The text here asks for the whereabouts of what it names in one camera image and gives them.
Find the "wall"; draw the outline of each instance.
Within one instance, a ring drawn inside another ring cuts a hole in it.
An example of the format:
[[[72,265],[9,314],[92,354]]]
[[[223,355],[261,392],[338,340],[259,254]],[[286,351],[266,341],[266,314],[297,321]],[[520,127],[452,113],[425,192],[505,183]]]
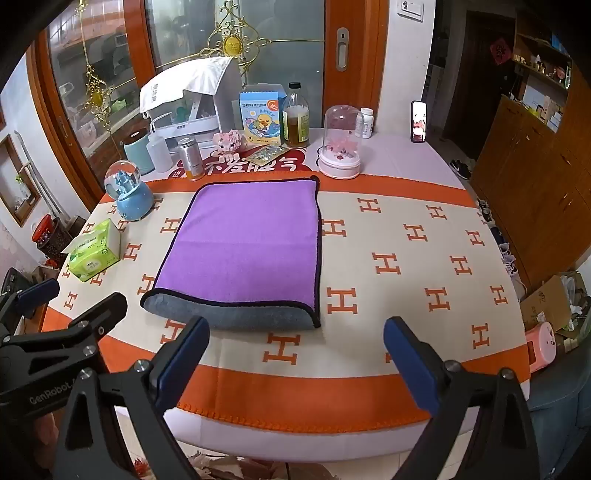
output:
[[[410,103],[423,95],[434,21],[435,0],[424,0],[422,22],[398,15],[397,0],[390,0],[376,132],[410,135]]]
[[[61,206],[69,215],[80,215],[83,218],[88,218],[88,210],[63,173],[39,121],[29,87],[25,57],[21,59],[14,72],[12,72],[8,83],[0,94],[0,101],[7,124],[0,131],[0,141],[6,135],[12,134],[12,142],[15,145],[17,154],[21,161],[25,163],[27,157],[20,142],[14,135],[14,131],[17,130],[22,135],[35,166]],[[45,255],[37,250],[37,246],[31,240],[31,234],[33,226],[46,213],[49,213],[49,209],[43,199],[40,199],[21,228],[14,221],[6,207],[0,204],[0,222],[4,224],[16,242],[38,262],[44,262]]]
[[[23,247],[6,230],[6,227],[0,223],[0,286],[6,277],[6,272],[11,267],[24,274],[31,274],[37,267],[37,262],[25,252]]]
[[[462,60],[464,33],[466,32],[466,11],[487,12],[515,18],[515,11],[522,5],[519,0],[450,0],[452,2],[452,19],[450,24],[449,46],[447,49],[446,66],[443,70],[436,106],[431,114],[431,124],[445,127],[447,114],[456,90],[457,73]]]

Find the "snow globe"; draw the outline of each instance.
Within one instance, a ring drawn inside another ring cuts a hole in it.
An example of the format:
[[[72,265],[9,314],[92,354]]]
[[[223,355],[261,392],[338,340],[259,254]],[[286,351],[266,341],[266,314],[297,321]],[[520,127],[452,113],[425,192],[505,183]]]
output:
[[[138,167],[127,160],[113,163],[105,175],[105,190],[129,222],[141,219],[154,205],[154,195],[141,181]]]
[[[324,142],[319,154],[320,171],[333,179],[349,180],[359,175],[361,139],[355,135],[361,112],[350,105],[336,105],[324,116]]]

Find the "orange h pattern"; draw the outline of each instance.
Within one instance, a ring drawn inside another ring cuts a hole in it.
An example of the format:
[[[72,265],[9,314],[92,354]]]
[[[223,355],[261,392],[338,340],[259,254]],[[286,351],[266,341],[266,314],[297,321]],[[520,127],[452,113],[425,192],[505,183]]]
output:
[[[480,326],[474,326],[472,325],[472,335],[475,335],[476,332],[478,332],[478,336],[479,336],[479,340],[473,340],[472,341],[472,349],[476,350],[476,348],[486,345],[486,346],[490,346],[491,345],[491,339],[489,337],[484,338],[482,332],[488,332],[488,323],[485,323],[484,325],[480,325]]]
[[[67,299],[66,303],[64,303],[64,308],[67,308],[67,309],[70,309],[70,310],[72,308],[74,308],[74,300],[76,300],[77,298],[78,298],[78,294],[77,293],[70,292],[68,294],[68,299]]]
[[[154,199],[154,204],[152,205],[152,210],[160,210],[160,204],[162,203],[162,200],[164,199]]]
[[[100,276],[105,275],[105,274],[106,274],[106,270],[103,270],[102,272],[97,273],[94,277],[92,277],[90,279],[90,284],[101,286],[103,284],[103,281],[100,279]]]
[[[89,223],[88,225],[86,225],[84,227],[84,230],[82,230],[80,233],[82,235],[86,235],[87,233],[90,233],[94,227],[95,227],[94,223]]]
[[[357,201],[359,203],[365,202],[365,205],[366,205],[365,207],[364,206],[360,206],[359,207],[359,210],[361,210],[362,212],[378,212],[378,213],[382,213],[382,209],[380,207],[374,208],[374,207],[371,206],[372,203],[374,203],[374,204],[377,205],[378,204],[378,199],[368,200],[368,199],[360,199],[360,198],[357,198]]]
[[[460,268],[454,267],[454,270],[456,271],[456,275],[459,275],[460,273],[469,273],[470,275],[472,275],[472,269],[470,267],[464,268],[464,263],[468,263],[468,260],[466,259],[466,257],[452,257],[450,255],[449,258],[452,261],[452,263],[457,262],[460,264]]]
[[[429,205],[425,205],[425,206],[427,207],[427,210],[433,210],[435,212],[435,213],[429,212],[429,214],[431,215],[431,218],[443,218],[444,220],[447,220],[447,217],[445,215],[443,215],[443,209],[441,207],[431,207]]]
[[[138,254],[134,255],[134,251],[135,250],[140,250],[142,248],[143,244],[139,244],[139,245],[132,245],[132,244],[127,244],[127,248],[125,249],[125,255],[123,256],[123,258],[130,258],[131,260],[133,260],[134,262],[138,259]]]
[[[168,338],[166,336],[166,334],[162,335],[162,337],[160,337],[160,345],[163,345],[165,343],[169,343],[169,342],[172,342],[173,340],[175,340],[178,335],[178,331],[183,330],[184,327],[185,327],[184,323],[178,323],[178,322],[173,322],[172,320],[166,320],[166,326],[164,328],[166,328],[166,329],[172,328],[173,334],[170,338]]]
[[[345,221],[344,220],[322,220],[322,225],[326,225],[327,223],[330,224],[330,230],[324,230],[322,229],[322,236],[326,236],[326,235],[342,235],[342,236],[347,236],[347,231],[346,230],[341,230],[338,231],[335,227],[336,225],[340,225],[340,226],[345,226]]]
[[[178,226],[180,225],[181,221],[183,219],[182,218],[167,218],[164,221],[164,224],[168,225],[168,226],[164,226],[160,229],[160,233],[164,233],[164,232],[176,232],[178,230]]]
[[[120,232],[125,232],[125,229],[127,228],[126,226],[128,223],[129,222],[127,220],[119,220],[119,222],[117,222],[117,225],[119,225],[117,227],[117,230]]]
[[[406,223],[403,223],[404,225],[404,229],[405,230],[412,230],[414,232],[414,235],[411,235],[410,233],[407,233],[407,237],[409,240],[425,240],[426,242],[428,242],[429,240],[427,240],[427,235],[419,235],[418,231],[422,231],[424,232],[424,228],[422,225],[407,225]]]
[[[297,353],[292,355],[284,355],[285,346],[288,343],[293,343],[294,346],[298,346],[300,344],[300,339],[300,335],[296,335],[295,337],[281,337],[269,333],[267,343],[279,342],[279,352],[277,352],[276,355],[272,355],[271,352],[265,352],[263,354],[262,361],[267,363],[269,360],[278,360],[280,362],[289,362],[292,365],[295,365],[297,362]]]
[[[484,245],[484,242],[482,240],[478,240],[480,232],[471,232],[466,230],[466,233],[468,234],[468,236],[473,236],[473,238],[470,238],[470,242],[472,243],[472,245]]]
[[[451,310],[450,306],[449,306],[449,302],[445,302],[445,303],[441,303],[441,298],[439,298],[439,295],[443,295],[444,297],[447,296],[447,291],[445,288],[438,288],[437,290],[430,290],[429,288],[425,288],[425,293],[427,294],[427,297],[430,297],[431,295],[435,295],[435,298],[437,299],[437,303],[431,303],[429,302],[429,311],[432,312],[435,309],[447,309],[447,310]]]
[[[397,273],[398,275],[400,275],[400,267],[391,267],[390,264],[388,263],[388,260],[392,260],[393,262],[396,261],[396,255],[392,254],[392,255],[378,255],[375,252],[372,252],[372,256],[374,258],[374,260],[383,260],[384,264],[386,265],[385,267],[380,267],[379,265],[375,266],[375,272],[380,275],[382,272],[392,272],[392,273]]]
[[[138,295],[143,295],[148,290],[152,289],[152,283],[156,281],[156,277],[149,277],[146,274],[142,277],[142,283],[148,282],[148,286],[146,288],[140,287],[138,288]]]
[[[491,292],[493,292],[493,293],[496,292],[496,294],[498,296],[498,298],[494,299],[495,305],[498,305],[499,303],[509,303],[509,301],[507,300],[507,297],[503,297],[501,295],[501,292],[504,292],[504,291],[505,291],[505,289],[503,288],[502,285],[500,287],[493,287],[491,285]]]
[[[346,295],[351,295],[353,298],[357,298],[357,292],[355,291],[354,288],[350,289],[350,290],[333,290],[332,288],[328,287],[326,289],[326,294],[329,297],[332,297],[333,295],[338,295],[340,298],[340,304],[339,305],[332,305],[332,304],[328,304],[328,313],[331,314],[333,312],[351,312],[353,313],[353,315],[357,315],[357,304],[353,303],[352,306],[350,307],[346,307],[345,306],[345,296]]]

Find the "cardboard box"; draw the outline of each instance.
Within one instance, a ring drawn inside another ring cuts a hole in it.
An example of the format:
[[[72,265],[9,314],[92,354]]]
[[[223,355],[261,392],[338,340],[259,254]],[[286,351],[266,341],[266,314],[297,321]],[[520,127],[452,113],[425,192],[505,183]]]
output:
[[[247,85],[240,94],[244,134],[250,143],[281,145],[281,110],[285,102],[281,85]]]
[[[570,320],[569,299],[560,275],[554,275],[519,306],[525,330],[531,330],[540,322],[550,322],[552,330],[556,331]]]

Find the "glass dome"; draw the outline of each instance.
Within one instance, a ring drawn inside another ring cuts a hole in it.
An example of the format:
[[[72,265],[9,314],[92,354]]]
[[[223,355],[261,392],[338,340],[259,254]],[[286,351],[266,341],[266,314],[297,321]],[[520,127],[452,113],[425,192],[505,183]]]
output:
[[[138,167],[127,160],[113,163],[105,175],[105,190],[113,200],[125,198],[140,183]]]
[[[321,156],[331,164],[348,166],[359,161],[361,139],[355,135],[361,112],[350,105],[336,105],[324,116],[324,142]]]

